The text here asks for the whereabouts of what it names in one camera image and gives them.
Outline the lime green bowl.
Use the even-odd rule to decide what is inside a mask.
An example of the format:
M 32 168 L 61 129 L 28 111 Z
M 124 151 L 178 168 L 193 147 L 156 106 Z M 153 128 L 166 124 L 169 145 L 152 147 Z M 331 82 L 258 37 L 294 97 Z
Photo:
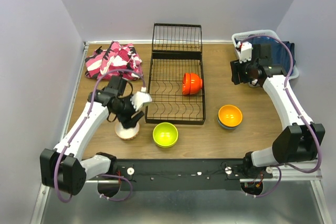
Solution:
M 154 143 L 161 148 L 172 147 L 179 138 L 175 125 L 169 122 L 158 124 L 152 132 Z

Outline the white pink bowl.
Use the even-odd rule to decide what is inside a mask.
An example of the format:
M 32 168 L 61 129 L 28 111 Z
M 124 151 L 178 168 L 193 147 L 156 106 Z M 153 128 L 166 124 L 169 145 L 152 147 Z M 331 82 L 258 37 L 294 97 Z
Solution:
M 115 133 L 122 140 L 130 140 L 135 138 L 140 130 L 139 122 L 135 127 L 131 127 L 129 129 L 125 129 L 120 122 L 115 124 Z

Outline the orange bowl top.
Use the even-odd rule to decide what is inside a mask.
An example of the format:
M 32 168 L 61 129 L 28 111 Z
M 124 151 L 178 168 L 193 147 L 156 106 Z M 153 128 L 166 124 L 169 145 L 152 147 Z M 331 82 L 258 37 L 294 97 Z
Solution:
M 203 80 L 195 73 L 190 73 L 190 95 L 197 94 L 203 87 Z

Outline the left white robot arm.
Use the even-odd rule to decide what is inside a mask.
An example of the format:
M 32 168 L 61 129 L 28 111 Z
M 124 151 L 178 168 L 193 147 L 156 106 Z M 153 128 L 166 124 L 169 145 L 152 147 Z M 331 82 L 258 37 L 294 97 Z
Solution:
M 113 76 L 108 85 L 95 88 L 88 96 L 80 117 L 53 148 L 40 154 L 40 173 L 43 185 L 54 188 L 56 193 L 77 195 L 84 183 L 96 176 L 112 179 L 117 173 L 117 159 L 107 153 L 97 153 L 83 159 L 83 153 L 99 126 L 113 114 L 117 121 L 117 133 L 122 138 L 135 137 L 140 129 L 143 109 L 152 102 L 146 87 L 124 95 L 128 81 Z

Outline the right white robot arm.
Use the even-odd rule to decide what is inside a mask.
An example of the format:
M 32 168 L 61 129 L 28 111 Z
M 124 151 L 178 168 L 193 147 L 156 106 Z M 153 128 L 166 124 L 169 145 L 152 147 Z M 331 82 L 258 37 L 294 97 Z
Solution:
M 300 169 L 304 173 L 315 172 L 321 165 L 324 126 L 314 123 L 298 102 L 286 70 L 273 63 L 270 44 L 239 42 L 236 49 L 238 59 L 230 63 L 232 82 L 240 84 L 257 80 L 271 98 L 282 125 L 282 132 L 271 147 L 246 153 L 242 173 L 252 178 L 268 166 L 286 164 L 294 167 L 295 163 L 316 159 L 315 168 Z

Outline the orange bowl bottom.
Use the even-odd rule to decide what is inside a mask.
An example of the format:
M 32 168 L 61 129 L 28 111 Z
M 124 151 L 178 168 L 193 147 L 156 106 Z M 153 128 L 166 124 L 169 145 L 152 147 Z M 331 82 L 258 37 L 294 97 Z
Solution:
M 191 74 L 185 73 L 182 80 L 182 95 L 189 95 L 191 90 Z

